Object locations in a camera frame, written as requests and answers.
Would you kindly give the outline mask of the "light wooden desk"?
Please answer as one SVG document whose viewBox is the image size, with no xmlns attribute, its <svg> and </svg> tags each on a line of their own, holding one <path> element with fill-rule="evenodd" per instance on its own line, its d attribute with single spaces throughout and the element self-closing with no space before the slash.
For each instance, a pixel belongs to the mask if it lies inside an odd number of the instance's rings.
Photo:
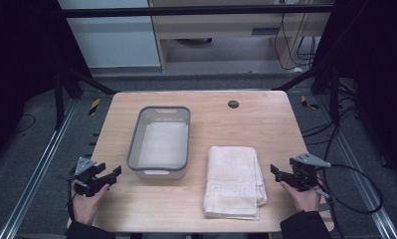
<svg viewBox="0 0 397 239">
<path fill-rule="evenodd" d="M 147 0 L 151 7 L 227 5 L 330 4 L 334 0 Z M 327 13 L 231 14 L 154 16 L 156 38 L 205 39 L 228 37 L 269 37 L 281 66 L 298 63 L 298 44 L 304 37 L 320 37 L 329 19 Z"/>
</svg>

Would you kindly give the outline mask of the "person's left hand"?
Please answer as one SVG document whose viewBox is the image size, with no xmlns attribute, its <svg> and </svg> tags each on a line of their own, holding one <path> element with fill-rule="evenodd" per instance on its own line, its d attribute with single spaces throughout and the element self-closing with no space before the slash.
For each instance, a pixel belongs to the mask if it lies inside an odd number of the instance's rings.
<svg viewBox="0 0 397 239">
<path fill-rule="evenodd" d="M 76 188 L 72 185 L 72 204 L 74 218 L 77 222 L 92 226 L 99 210 L 99 205 L 104 196 L 110 189 L 109 184 L 105 184 L 99 192 L 92 197 L 86 197 L 76 193 Z"/>
</svg>

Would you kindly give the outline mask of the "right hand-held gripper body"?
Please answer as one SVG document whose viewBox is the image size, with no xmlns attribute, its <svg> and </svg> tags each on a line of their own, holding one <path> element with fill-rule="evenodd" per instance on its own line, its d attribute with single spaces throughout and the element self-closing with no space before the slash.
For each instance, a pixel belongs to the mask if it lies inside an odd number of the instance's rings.
<svg viewBox="0 0 397 239">
<path fill-rule="evenodd" d="M 330 168 L 331 164 L 309 152 L 295 155 L 291 159 L 298 162 L 298 169 L 289 175 L 286 181 L 298 191 L 307 191 L 317 186 L 317 171 L 320 168 Z"/>
</svg>

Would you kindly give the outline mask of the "black metal stand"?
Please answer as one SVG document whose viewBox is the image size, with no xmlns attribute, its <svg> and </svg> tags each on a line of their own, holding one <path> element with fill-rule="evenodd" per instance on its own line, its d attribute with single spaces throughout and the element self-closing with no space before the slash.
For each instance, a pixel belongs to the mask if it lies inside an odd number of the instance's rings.
<svg viewBox="0 0 397 239">
<path fill-rule="evenodd" d="M 286 92 L 293 86 L 298 85 L 306 79 L 315 77 L 310 90 L 314 94 L 321 94 L 329 88 L 329 115 L 335 125 L 339 125 L 338 112 L 338 86 L 339 71 L 333 64 L 319 64 L 310 70 L 298 75 L 291 81 L 274 88 L 274 91 Z"/>
<path fill-rule="evenodd" d="M 62 126 L 65 120 L 65 106 L 63 91 L 66 91 L 71 99 L 80 99 L 83 95 L 83 90 L 79 85 L 79 81 L 90 85 L 106 95 L 115 95 L 116 90 L 108 88 L 101 83 L 94 80 L 79 71 L 69 67 L 57 68 L 53 75 L 54 90 L 55 90 L 55 106 L 56 106 L 56 126 L 58 129 Z"/>
</svg>

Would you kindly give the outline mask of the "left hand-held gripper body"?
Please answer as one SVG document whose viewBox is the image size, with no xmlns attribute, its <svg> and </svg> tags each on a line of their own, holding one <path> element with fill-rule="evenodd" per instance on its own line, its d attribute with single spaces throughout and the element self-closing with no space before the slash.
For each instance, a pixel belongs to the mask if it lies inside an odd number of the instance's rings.
<svg viewBox="0 0 397 239">
<path fill-rule="evenodd" d="M 99 184 L 98 175 L 93 175 L 93 167 L 97 165 L 92 159 L 80 157 L 73 173 L 76 193 L 92 197 L 103 185 Z"/>
</svg>

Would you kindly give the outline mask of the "person's right hand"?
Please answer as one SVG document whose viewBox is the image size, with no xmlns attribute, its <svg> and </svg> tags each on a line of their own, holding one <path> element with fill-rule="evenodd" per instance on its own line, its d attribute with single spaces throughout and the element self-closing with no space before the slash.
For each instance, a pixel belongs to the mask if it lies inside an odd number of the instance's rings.
<svg viewBox="0 0 397 239">
<path fill-rule="evenodd" d="M 312 188 L 307 191 L 297 191 L 284 181 L 281 181 L 280 185 L 292 198 L 298 212 L 311 212 L 318 210 L 320 205 L 320 194 L 315 189 Z"/>
</svg>

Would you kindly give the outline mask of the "white cabinet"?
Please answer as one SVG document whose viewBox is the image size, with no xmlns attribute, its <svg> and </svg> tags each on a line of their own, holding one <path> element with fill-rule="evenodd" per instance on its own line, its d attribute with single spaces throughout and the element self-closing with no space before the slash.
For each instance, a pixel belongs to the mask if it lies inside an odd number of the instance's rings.
<svg viewBox="0 0 397 239">
<path fill-rule="evenodd" d="M 58 0 L 63 10 L 148 7 L 147 0 Z M 91 69 L 159 67 L 151 18 L 68 18 Z"/>
</svg>

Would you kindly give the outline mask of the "aluminium floor rail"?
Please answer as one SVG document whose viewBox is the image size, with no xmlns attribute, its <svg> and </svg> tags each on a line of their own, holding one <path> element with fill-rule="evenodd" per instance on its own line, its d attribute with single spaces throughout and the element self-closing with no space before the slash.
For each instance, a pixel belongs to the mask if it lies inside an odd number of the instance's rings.
<svg viewBox="0 0 397 239">
<path fill-rule="evenodd" d="M 344 166 L 351 172 L 353 181 L 358 189 L 364 205 L 366 215 L 372 219 L 382 239 L 397 239 L 397 229 L 384 208 L 384 199 L 380 196 L 379 188 L 372 179 L 363 172 L 357 162 L 350 145 L 338 125 L 333 126 L 333 133 L 327 141 L 324 158 L 328 157 L 330 145 L 335 142 L 344 160 Z"/>
<path fill-rule="evenodd" d="M 17 201 L 12 213 L 0 230 L 0 239 L 14 239 L 27 211 L 29 210 L 38 188 L 56 154 L 56 151 L 64 137 L 65 132 L 73 118 L 78 100 L 69 100 L 64 112 L 62 124 L 54 130 L 46 148 L 44 149 L 33 174 L 30 176 L 19 200 Z"/>
</svg>

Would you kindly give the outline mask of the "black horizontal bar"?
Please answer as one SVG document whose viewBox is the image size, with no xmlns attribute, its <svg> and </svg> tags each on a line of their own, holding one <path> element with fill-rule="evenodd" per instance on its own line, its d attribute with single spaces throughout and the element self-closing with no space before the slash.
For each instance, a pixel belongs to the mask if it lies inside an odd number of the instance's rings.
<svg viewBox="0 0 397 239">
<path fill-rule="evenodd" d="M 188 15 L 231 15 L 231 14 L 283 14 L 283 13 L 327 13 L 334 11 L 334 4 L 308 5 L 227 5 L 227 6 L 184 6 L 109 9 L 70 9 L 56 14 L 65 18 L 98 17 L 142 17 L 142 16 L 188 16 Z"/>
</svg>

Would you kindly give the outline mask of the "dark curtain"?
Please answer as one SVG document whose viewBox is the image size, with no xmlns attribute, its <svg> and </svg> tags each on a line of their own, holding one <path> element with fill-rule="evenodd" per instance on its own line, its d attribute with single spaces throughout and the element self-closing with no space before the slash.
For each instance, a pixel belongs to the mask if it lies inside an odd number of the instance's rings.
<svg viewBox="0 0 397 239">
<path fill-rule="evenodd" d="M 397 0 L 333 0 L 315 61 L 337 50 L 333 66 L 355 81 L 368 131 L 386 162 L 397 169 Z"/>
<path fill-rule="evenodd" d="M 52 68 L 41 42 L 24 25 L 27 20 L 36 21 L 40 32 L 52 38 L 69 67 L 90 73 L 68 21 L 42 14 L 60 8 L 58 0 L 0 0 L 0 150 L 21 119 L 26 101 L 54 86 Z"/>
</svg>

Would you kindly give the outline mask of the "grey-rimmed plastic basin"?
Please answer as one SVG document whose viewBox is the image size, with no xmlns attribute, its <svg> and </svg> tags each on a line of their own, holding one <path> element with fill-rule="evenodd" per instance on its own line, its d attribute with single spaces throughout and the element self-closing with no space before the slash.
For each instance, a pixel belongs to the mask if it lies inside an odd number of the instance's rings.
<svg viewBox="0 0 397 239">
<path fill-rule="evenodd" d="M 191 113 L 186 107 L 143 108 L 126 163 L 141 179 L 182 178 L 187 171 Z"/>
</svg>

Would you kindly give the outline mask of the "folded white towel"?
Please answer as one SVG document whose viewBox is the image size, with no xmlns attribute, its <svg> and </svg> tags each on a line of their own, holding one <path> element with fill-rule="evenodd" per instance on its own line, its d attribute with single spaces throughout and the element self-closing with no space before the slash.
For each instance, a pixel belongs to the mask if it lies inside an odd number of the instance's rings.
<svg viewBox="0 0 397 239">
<path fill-rule="evenodd" d="M 258 220 L 268 200 L 257 152 L 247 146 L 212 146 L 203 211 L 207 217 Z"/>
</svg>

